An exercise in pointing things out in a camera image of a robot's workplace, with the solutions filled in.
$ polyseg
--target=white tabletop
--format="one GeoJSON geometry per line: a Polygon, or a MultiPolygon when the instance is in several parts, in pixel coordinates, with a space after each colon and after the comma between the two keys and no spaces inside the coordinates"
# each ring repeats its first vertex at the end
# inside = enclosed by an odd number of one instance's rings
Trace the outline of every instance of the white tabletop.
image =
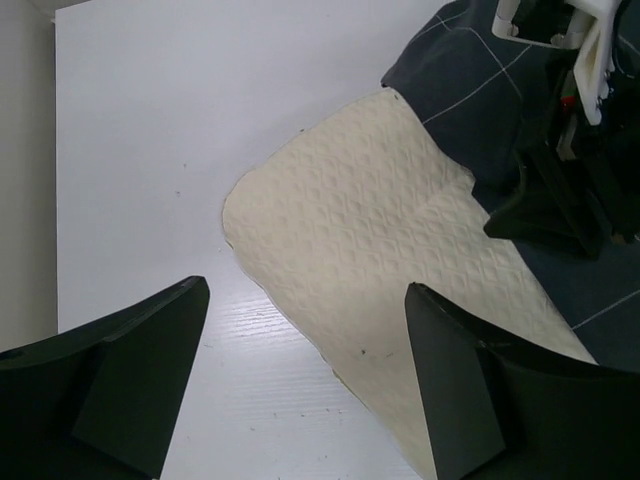
{"type": "Polygon", "coordinates": [[[226,194],[379,88],[440,0],[94,0],[58,12],[60,331],[191,274],[212,290],[163,480],[415,479],[246,278],[226,194]]]}

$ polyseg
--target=dark fabric with white lines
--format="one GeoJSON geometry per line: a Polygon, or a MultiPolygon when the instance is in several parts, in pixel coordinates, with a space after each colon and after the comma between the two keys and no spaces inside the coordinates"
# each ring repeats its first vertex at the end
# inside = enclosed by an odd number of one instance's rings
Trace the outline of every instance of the dark fabric with white lines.
{"type": "MultiPolygon", "coordinates": [[[[550,53],[494,37],[496,5],[445,5],[382,79],[403,95],[440,148],[473,172],[474,197],[487,211],[504,200],[492,187],[517,178],[513,142],[522,120],[545,106],[550,53]]],[[[620,36],[640,67],[640,1],[631,2],[620,36]]],[[[640,371],[640,244],[609,245],[596,263],[516,246],[596,360],[640,371]]]]}

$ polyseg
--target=beige quilted fabric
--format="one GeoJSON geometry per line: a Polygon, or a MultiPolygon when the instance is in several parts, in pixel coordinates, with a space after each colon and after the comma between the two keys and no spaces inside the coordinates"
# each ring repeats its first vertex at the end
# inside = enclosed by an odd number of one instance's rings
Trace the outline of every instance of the beige quilted fabric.
{"type": "Polygon", "coordinates": [[[412,281],[528,340],[592,361],[515,247],[490,240],[470,174],[385,89],[308,130],[227,198],[246,271],[436,478],[406,329],[412,281]]]}

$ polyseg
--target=white table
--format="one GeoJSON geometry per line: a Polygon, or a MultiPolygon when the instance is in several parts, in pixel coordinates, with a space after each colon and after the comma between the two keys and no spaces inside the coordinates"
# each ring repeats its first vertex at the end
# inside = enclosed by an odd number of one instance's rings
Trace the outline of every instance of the white table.
{"type": "Polygon", "coordinates": [[[415,479],[246,278],[240,176],[379,87],[432,0],[95,0],[58,12],[60,331],[190,274],[213,296],[163,480],[415,479]]]}

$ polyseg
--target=cloth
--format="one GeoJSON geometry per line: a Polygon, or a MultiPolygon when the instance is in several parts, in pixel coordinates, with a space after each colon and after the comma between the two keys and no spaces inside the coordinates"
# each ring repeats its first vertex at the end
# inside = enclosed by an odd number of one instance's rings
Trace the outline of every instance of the cloth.
{"type": "MultiPolygon", "coordinates": [[[[548,99],[549,49],[491,33],[497,2],[445,5],[382,79],[400,92],[438,146],[476,178],[487,211],[496,188],[517,178],[513,146],[522,121],[548,99]]],[[[640,2],[631,2],[620,42],[640,65],[640,2]]],[[[520,255],[556,308],[601,365],[640,371],[640,244],[606,245],[597,262],[524,243],[520,255]]]]}

